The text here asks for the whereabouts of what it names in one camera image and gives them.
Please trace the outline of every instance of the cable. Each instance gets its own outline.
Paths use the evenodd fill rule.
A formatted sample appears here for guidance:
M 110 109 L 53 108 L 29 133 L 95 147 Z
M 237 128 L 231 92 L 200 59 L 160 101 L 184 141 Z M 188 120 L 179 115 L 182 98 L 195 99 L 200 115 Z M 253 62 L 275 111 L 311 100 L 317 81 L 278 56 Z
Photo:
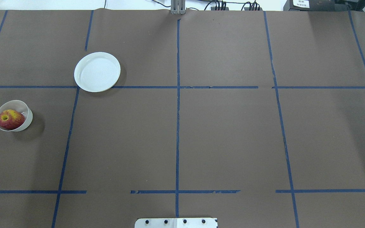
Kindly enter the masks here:
M 152 2 L 158 3 L 158 4 L 160 4 L 160 5 L 164 6 L 164 7 L 171 7 L 171 6 L 166 6 L 166 5 L 165 5 L 165 4 L 163 4 L 163 3 L 159 3 L 158 1 L 155 1 L 155 0 L 152 0 Z
M 209 6 L 209 4 L 211 4 L 211 3 L 215 3 L 215 9 L 216 9 L 216 3 L 218 3 L 218 8 L 219 8 L 219 1 L 218 0 L 213 0 L 213 1 L 207 1 L 207 2 L 209 2 L 208 4 L 207 4 L 207 6 L 205 7 L 205 9 L 204 10 L 207 10 L 207 7 Z
M 226 10 L 226 2 L 222 1 L 222 10 Z
M 200 2 L 213 2 L 213 1 L 210 1 L 210 0 L 197 0 L 197 1 L 200 1 Z
M 252 3 L 251 2 L 246 2 L 245 4 L 243 4 L 242 9 L 240 11 L 242 11 L 245 8 L 245 5 L 246 4 L 250 4 L 250 6 L 252 6 Z
M 258 10 L 260 10 L 260 5 L 254 0 L 254 2 L 250 5 L 249 11 L 258 11 Z

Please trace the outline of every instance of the apple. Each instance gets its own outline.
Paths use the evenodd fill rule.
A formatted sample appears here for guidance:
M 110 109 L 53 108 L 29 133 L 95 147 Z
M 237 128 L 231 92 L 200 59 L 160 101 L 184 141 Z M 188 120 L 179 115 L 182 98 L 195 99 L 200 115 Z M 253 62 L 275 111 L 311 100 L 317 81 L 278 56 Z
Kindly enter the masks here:
M 14 130 L 25 122 L 25 117 L 19 112 L 8 109 L 0 114 L 0 127 Z

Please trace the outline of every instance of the tabletop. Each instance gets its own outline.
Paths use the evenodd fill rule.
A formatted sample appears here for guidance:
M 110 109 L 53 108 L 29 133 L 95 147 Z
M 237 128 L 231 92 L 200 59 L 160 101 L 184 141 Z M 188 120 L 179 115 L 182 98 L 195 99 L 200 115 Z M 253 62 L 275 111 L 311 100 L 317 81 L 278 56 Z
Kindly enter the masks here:
M 74 81 L 93 52 L 114 87 Z M 365 227 L 365 13 L 0 10 L 1 227 Z

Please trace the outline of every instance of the sticker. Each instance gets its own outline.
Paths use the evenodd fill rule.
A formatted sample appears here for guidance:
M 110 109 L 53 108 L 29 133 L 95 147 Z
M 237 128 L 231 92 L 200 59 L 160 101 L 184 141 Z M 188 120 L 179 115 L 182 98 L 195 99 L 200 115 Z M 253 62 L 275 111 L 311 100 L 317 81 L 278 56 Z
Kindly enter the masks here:
M 294 6 L 302 7 L 302 8 L 309 8 L 309 1 L 308 0 L 294 0 Z

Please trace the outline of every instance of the plate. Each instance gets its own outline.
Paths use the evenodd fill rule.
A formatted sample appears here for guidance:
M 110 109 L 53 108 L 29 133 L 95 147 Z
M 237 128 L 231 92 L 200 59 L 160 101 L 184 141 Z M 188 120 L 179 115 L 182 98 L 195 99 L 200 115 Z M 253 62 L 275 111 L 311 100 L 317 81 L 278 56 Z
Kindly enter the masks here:
M 77 85 L 88 92 L 102 92 L 113 87 L 120 75 L 119 61 L 106 52 L 84 56 L 75 66 Z

